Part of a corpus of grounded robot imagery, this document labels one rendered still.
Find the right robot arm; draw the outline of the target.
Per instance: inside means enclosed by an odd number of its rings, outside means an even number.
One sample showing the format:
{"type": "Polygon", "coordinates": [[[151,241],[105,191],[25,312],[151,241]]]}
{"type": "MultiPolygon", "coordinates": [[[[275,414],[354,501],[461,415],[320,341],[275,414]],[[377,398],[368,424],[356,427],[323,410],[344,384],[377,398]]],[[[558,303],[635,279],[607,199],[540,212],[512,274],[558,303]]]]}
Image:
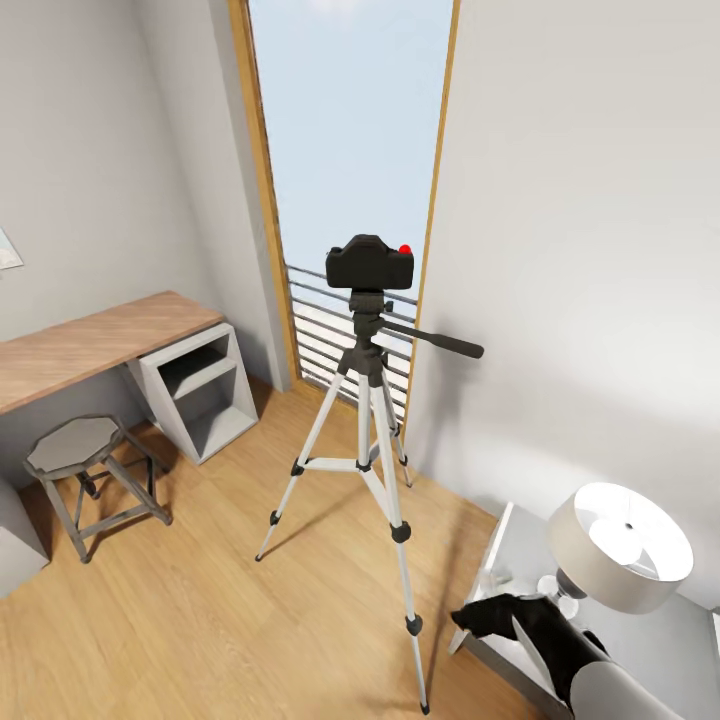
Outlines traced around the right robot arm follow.
{"type": "Polygon", "coordinates": [[[451,618],[477,639],[498,635],[520,641],[531,661],[565,701],[573,720],[683,720],[616,663],[592,631],[580,631],[546,594],[502,594],[515,581],[508,565],[479,571],[482,601],[451,618]]]}

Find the camera tripod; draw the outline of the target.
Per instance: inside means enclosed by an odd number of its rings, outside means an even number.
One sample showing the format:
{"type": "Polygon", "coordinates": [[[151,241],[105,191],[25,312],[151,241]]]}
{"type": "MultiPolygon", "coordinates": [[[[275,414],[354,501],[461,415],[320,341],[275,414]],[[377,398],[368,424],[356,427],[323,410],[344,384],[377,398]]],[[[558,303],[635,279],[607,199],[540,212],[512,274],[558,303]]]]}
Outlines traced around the camera tripod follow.
{"type": "Polygon", "coordinates": [[[484,356],[484,348],[471,342],[456,340],[442,334],[430,334],[420,329],[411,329],[399,323],[391,323],[381,317],[383,311],[393,311],[394,301],[384,300],[384,290],[366,290],[360,288],[351,289],[349,311],[353,313],[353,331],[357,335],[356,345],[353,349],[345,349],[337,372],[331,386],[329,387],[324,403],[320,408],[307,442],[303,447],[300,457],[294,462],[291,471],[291,482],[287,487],[283,500],[277,511],[270,516],[271,528],[263,547],[267,546],[274,528],[280,521],[284,506],[290,497],[296,480],[304,473],[305,469],[320,469],[331,471],[357,472],[363,476],[365,483],[369,486],[371,493],[380,505],[383,514],[391,526],[391,537],[397,544],[401,579],[405,596],[408,632],[411,634],[413,653],[415,658],[416,672],[418,677],[419,691],[421,696],[421,709],[427,715],[430,713],[429,704],[426,700],[423,673],[421,667],[417,635],[422,631],[423,620],[420,615],[414,612],[409,572],[407,567],[405,541],[410,539],[411,526],[408,521],[403,521],[399,503],[395,468],[393,463],[391,443],[397,446],[399,461],[402,465],[407,487],[412,487],[410,482],[407,464],[408,457],[404,454],[400,438],[400,425],[397,423],[393,407],[391,392],[387,381],[385,369],[388,367],[388,354],[383,353],[383,347],[373,343],[371,337],[377,335],[379,329],[391,329],[405,335],[427,340],[439,346],[469,358],[481,359],[484,356]],[[358,459],[339,459],[309,457],[312,446],[318,437],[319,431],[325,422],[331,405],[337,396],[343,379],[347,376],[349,369],[357,369],[359,376],[359,454],[358,459]],[[370,414],[373,413],[377,428],[377,442],[370,447],[370,414]],[[380,482],[372,466],[381,457],[385,485],[380,482]]]}

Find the digital camera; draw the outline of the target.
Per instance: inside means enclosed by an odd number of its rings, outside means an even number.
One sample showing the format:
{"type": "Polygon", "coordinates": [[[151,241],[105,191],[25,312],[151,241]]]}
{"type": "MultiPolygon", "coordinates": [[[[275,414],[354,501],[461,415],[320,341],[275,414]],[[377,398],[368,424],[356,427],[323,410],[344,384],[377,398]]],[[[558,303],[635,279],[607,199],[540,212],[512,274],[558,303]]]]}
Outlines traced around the digital camera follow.
{"type": "Polygon", "coordinates": [[[411,246],[393,249],[378,235],[355,235],[345,248],[331,247],[326,259],[329,287],[405,290],[413,284],[411,246]]]}

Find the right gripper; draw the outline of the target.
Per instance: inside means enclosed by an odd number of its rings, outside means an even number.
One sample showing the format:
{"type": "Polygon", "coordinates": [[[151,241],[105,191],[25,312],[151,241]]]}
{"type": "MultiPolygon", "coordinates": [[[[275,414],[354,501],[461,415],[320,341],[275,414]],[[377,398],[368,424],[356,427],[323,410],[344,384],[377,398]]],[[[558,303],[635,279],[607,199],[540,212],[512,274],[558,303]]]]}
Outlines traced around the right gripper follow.
{"type": "Polygon", "coordinates": [[[471,630],[471,635],[477,639],[498,635],[505,639],[517,641],[505,634],[499,618],[498,610],[500,605],[508,598],[516,598],[511,593],[500,594],[488,600],[474,601],[466,604],[461,611],[451,612],[451,618],[462,630],[471,630]]]}

